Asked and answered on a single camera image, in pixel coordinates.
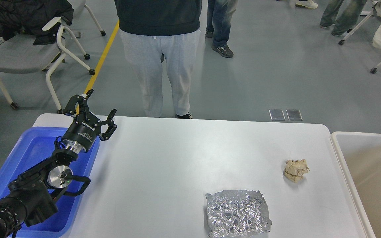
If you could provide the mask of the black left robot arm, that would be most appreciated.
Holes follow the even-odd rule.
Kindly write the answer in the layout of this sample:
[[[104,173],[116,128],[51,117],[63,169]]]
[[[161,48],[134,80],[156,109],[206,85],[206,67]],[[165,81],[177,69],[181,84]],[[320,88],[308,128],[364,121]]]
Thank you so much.
[[[44,222],[58,212],[56,202],[61,196],[78,196],[90,184],[90,178],[74,175],[69,165],[80,152],[88,152],[97,137],[108,140],[117,129],[116,109],[104,121],[89,111],[87,101],[92,93],[90,89],[70,98],[63,114],[75,117],[66,133],[55,139],[51,156],[8,184],[10,193],[0,199],[0,238],[15,237],[24,223]]]

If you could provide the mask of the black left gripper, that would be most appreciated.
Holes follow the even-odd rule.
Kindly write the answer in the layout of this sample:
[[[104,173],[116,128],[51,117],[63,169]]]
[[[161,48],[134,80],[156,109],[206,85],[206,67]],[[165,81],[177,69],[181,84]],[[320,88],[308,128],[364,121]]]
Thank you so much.
[[[77,116],[62,136],[62,142],[65,145],[70,141],[76,142],[82,146],[85,152],[89,151],[97,136],[101,141],[109,140],[117,129],[117,125],[114,123],[116,109],[112,109],[104,121],[100,121],[99,118],[90,113],[87,101],[93,91],[90,89],[85,94],[72,96],[63,110],[64,115]],[[103,125],[107,125],[108,128],[104,133],[101,133]]]

